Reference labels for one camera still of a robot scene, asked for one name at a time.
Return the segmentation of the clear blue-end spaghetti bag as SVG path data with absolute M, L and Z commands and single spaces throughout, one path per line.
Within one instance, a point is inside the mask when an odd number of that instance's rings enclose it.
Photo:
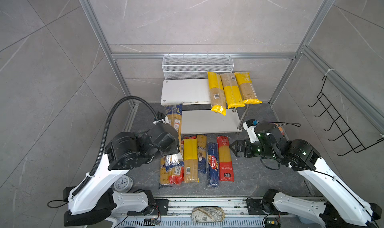
M 180 148 L 183 105 L 169 105 L 165 107 L 165 111 L 169 124 L 178 132 L 178 153 L 165 156 L 165 169 L 166 172 L 170 172 L 172 168 L 184 165 L 183 155 L 181 154 Z

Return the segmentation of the half yellow spaghetti bag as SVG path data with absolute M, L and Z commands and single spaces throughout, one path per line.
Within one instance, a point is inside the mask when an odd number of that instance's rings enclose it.
M 224 73 L 221 74 L 220 77 L 222 80 L 228 109 L 245 107 L 235 74 Z

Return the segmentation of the yellow-top spaghetti bag barcode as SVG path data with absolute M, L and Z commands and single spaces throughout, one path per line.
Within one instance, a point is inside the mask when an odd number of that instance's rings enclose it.
M 210 90 L 211 111 L 226 116 L 226 98 L 219 74 L 207 72 Z

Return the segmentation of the yellow-end spaghetti bag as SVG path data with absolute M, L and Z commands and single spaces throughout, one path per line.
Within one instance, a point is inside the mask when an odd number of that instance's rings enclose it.
M 249 72 L 236 72 L 235 77 L 244 104 L 262 104 L 256 95 Z

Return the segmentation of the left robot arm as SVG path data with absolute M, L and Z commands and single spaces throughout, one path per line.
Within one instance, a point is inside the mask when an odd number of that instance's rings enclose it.
M 129 100 L 143 103 L 154 117 L 154 126 L 141 133 L 121 132 L 107 142 L 113 115 L 120 105 Z M 126 96 L 111 108 L 102 135 L 96 161 L 90 172 L 76 187 L 64 189 L 63 204 L 68 205 L 64 226 L 89 226 L 114 215 L 147 215 L 157 209 L 149 190 L 123 193 L 112 186 L 130 170 L 151 163 L 157 157 L 180 152 L 178 132 L 166 121 L 166 116 L 155 112 L 144 99 Z

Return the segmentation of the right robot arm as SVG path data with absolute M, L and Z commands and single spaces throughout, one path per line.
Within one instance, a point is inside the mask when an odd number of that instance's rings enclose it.
M 310 143 L 303 139 L 287 140 L 282 131 L 285 125 L 247 120 L 243 129 L 248 139 L 234 141 L 230 150 L 237 157 L 271 159 L 278 166 L 292 169 L 308 180 L 326 201 L 311 202 L 269 189 L 261 199 L 260 208 L 267 215 L 289 213 L 323 228 L 377 228 L 381 207 L 353 192 Z

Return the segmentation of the white two-tier shelf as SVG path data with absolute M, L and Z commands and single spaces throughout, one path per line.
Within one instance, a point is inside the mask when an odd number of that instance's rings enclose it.
M 237 109 L 228 109 L 227 114 L 211 111 L 208 79 L 165 80 L 161 105 L 182 105 L 183 135 L 238 133 L 242 120 Z

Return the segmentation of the red spaghetti bag right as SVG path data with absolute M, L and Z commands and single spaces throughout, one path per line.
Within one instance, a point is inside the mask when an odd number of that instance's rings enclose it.
M 220 181 L 234 182 L 234 170 L 231 158 L 229 138 L 227 136 L 217 136 L 219 148 L 219 176 Z

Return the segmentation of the red spaghetti bag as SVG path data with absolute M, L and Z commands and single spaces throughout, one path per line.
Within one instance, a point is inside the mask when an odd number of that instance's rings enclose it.
M 180 152 L 168 157 L 169 182 L 171 185 L 180 185 L 184 179 L 184 142 L 180 140 Z
M 220 181 L 234 182 L 234 170 L 231 158 L 229 138 L 227 136 L 217 136 L 219 148 L 219 176 Z

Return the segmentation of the blue Barilla spaghetti bag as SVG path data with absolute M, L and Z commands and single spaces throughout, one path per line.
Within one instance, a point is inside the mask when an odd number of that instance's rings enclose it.
M 218 188 L 220 182 L 219 148 L 217 143 L 208 143 L 208 188 Z

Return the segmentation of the blue tan spaghetti bag leftmost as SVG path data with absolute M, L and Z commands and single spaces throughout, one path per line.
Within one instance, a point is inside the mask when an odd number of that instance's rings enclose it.
M 166 166 L 165 166 L 165 159 L 162 157 L 160 159 L 160 181 L 159 181 L 159 188 L 169 188 L 172 187 L 173 185 L 171 184 L 169 180 L 170 174 L 166 171 Z

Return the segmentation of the dark blue spaghetti bag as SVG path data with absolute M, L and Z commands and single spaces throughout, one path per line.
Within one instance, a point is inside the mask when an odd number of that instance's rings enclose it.
M 206 174 L 207 172 L 207 135 L 197 135 L 197 148 L 198 148 L 198 172 Z

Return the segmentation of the red spaghetti bag left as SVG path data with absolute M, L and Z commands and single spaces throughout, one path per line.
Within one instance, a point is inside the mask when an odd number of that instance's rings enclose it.
M 180 140 L 180 152 L 168 157 L 169 182 L 171 185 L 180 185 L 184 179 L 184 142 Z

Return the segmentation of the orange shark plush toy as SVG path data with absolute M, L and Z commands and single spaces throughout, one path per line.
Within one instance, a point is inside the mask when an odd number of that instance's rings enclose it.
M 284 126 L 285 124 L 277 124 L 277 128 L 279 129 L 279 131 L 281 132 L 282 135 L 285 135 L 285 131 L 284 131 Z

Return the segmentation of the white round clock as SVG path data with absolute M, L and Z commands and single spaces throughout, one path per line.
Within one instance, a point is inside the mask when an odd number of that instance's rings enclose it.
M 133 180 L 127 175 L 118 178 L 114 183 L 114 190 L 119 193 L 128 193 L 133 187 Z

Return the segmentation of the patterned cloth pouch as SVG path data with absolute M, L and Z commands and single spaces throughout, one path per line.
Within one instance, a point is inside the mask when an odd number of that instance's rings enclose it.
M 191 212 L 195 223 L 218 223 L 225 220 L 225 211 L 220 207 L 196 207 Z

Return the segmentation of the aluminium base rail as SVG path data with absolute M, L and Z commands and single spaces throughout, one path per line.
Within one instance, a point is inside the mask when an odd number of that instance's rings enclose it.
M 147 215 L 121 213 L 95 228 L 279 228 L 298 212 L 266 212 L 258 197 L 156 198 Z

